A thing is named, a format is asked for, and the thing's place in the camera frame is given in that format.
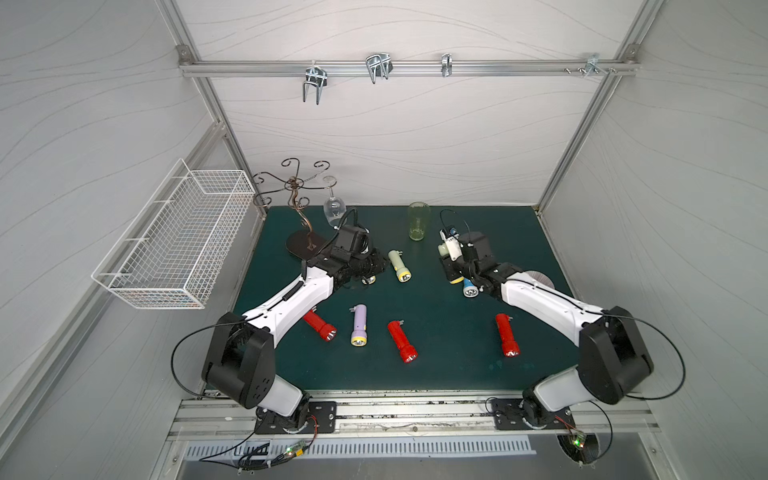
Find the blue flashlight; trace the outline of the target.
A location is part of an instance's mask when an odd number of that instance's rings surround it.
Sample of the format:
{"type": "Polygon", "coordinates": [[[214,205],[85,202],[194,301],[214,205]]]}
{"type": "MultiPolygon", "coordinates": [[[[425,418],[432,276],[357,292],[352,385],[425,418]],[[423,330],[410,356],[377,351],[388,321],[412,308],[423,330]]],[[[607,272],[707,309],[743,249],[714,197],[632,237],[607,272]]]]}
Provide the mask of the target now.
{"type": "Polygon", "coordinates": [[[476,285],[468,278],[463,279],[462,293],[465,298],[475,298],[479,295],[480,291],[476,285]]]}

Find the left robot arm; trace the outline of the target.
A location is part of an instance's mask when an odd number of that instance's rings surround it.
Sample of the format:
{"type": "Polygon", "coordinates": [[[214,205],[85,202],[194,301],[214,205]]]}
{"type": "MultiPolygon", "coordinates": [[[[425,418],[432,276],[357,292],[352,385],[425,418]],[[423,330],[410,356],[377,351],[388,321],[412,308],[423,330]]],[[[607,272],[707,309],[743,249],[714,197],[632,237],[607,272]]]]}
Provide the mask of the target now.
{"type": "Polygon", "coordinates": [[[328,245],[302,262],[301,273],[261,305],[243,314],[227,312],[213,331],[202,381],[245,409],[265,410],[291,433],[304,428],[310,396],[277,374],[280,340],[306,314],[354,279],[382,273],[388,259],[379,249],[328,245]]]}

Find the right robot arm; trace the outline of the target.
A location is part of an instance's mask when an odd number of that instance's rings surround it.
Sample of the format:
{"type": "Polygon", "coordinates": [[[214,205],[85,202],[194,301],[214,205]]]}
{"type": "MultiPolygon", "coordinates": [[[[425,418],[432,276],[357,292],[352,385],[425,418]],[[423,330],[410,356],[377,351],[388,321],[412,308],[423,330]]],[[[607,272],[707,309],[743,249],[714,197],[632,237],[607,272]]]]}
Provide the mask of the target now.
{"type": "Polygon", "coordinates": [[[446,277],[468,280],[493,298],[522,310],[563,335],[578,350],[577,363],[528,387],[518,406],[525,424],[541,430],[556,413],[575,404],[615,405],[634,398],[655,370],[639,327],[642,320],[615,306],[603,308],[559,290],[544,274],[500,262],[488,237],[477,231],[439,232],[438,252],[446,277]]]}

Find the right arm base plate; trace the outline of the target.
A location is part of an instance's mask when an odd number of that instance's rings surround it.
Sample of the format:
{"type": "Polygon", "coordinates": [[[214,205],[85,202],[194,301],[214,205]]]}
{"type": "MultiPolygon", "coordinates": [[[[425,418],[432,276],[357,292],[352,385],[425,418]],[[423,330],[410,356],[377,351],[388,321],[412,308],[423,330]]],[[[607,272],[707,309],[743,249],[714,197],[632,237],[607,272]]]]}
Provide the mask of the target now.
{"type": "Polygon", "coordinates": [[[535,400],[527,398],[490,397],[485,401],[485,409],[492,417],[495,428],[501,431],[567,430],[575,426],[568,408],[550,412],[535,400]]]}

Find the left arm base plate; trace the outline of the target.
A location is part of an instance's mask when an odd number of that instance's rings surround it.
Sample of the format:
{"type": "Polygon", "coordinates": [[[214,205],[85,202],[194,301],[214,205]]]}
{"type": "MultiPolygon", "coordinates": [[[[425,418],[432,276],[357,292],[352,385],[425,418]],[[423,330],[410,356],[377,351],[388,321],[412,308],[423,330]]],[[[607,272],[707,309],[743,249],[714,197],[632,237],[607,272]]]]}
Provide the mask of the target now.
{"type": "Polygon", "coordinates": [[[254,432],[257,435],[333,433],[336,425],[337,403],[333,401],[302,401],[294,413],[282,416],[264,408],[256,409],[254,432]]]}

